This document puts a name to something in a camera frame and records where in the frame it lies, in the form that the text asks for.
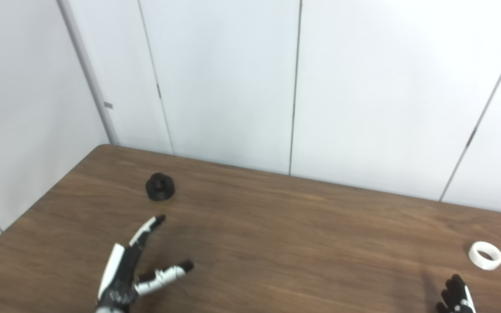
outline black and white robotic hand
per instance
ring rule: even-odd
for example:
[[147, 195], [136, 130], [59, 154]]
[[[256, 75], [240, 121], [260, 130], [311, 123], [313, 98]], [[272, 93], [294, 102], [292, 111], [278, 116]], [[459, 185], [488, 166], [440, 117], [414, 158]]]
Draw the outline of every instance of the black and white robotic hand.
[[134, 270], [148, 235], [164, 220], [165, 215], [150, 218], [131, 239], [129, 247], [115, 244], [100, 283], [96, 313], [129, 313], [130, 306], [138, 297], [161, 289], [193, 269], [193, 262], [186, 260], [167, 269], [140, 275], [134, 280]]
[[469, 288], [457, 274], [446, 282], [446, 289], [442, 291], [444, 303], [438, 303], [438, 313], [477, 313], [469, 293]]

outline wood grain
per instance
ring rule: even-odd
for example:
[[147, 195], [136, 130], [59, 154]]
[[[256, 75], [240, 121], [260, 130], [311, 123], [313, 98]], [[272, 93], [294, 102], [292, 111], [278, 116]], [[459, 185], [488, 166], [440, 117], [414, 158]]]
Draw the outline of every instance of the wood grain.
[[[148, 200], [154, 172], [177, 192]], [[92, 312], [114, 242], [164, 213], [140, 271], [195, 269], [133, 313], [433, 313], [463, 276], [479, 313], [501, 313], [501, 213], [103, 145], [0, 236], [0, 312]]]

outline black fingertip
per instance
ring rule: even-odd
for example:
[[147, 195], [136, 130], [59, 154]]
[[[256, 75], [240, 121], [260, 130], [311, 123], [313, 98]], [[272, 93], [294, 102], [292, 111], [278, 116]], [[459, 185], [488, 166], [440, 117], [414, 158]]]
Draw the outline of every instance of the black fingertip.
[[465, 282], [458, 274], [454, 274], [453, 276], [451, 276], [451, 280], [453, 280], [454, 283], [458, 285], [458, 287], [465, 288]]
[[188, 273], [190, 270], [192, 270], [194, 268], [194, 263], [191, 260], [186, 260], [186, 261], [183, 261], [183, 262], [177, 264], [177, 266], [182, 268], [183, 271], [185, 271], [185, 273]]
[[436, 303], [436, 311], [438, 313], [450, 313], [450, 311], [448, 311], [448, 308], [446, 308], [446, 306], [441, 302]]
[[155, 218], [156, 220], [150, 225], [151, 230], [154, 230], [157, 226], [165, 221], [165, 214], [156, 215]]
[[454, 302], [454, 298], [452, 297], [451, 293], [448, 290], [443, 290], [441, 295], [442, 299], [444, 300], [444, 303], [446, 303], [447, 307], [449, 307], [450, 309], [452, 309], [453, 307], [455, 307], [456, 304], [458, 304]]

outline white ring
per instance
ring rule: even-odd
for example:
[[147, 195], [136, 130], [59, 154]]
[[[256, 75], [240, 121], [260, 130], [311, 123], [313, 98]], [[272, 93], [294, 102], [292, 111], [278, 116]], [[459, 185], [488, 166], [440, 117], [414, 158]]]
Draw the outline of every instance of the white ring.
[[[483, 257], [479, 251], [488, 254], [492, 260]], [[501, 264], [501, 251], [495, 245], [485, 241], [477, 241], [469, 250], [469, 258], [483, 270], [493, 271]]]

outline black plastic part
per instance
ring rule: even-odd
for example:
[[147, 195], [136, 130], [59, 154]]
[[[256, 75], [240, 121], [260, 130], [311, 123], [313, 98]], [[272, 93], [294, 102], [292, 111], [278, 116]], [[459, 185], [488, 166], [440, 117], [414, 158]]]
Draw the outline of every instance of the black plastic part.
[[177, 264], [177, 266], [182, 268], [183, 271], [185, 271], [185, 273], [188, 273], [190, 270], [192, 270], [194, 268], [194, 263], [191, 260], [186, 260], [186, 261], [183, 261], [183, 262]]
[[148, 198], [165, 201], [175, 194], [173, 179], [163, 173], [154, 173], [146, 184]]

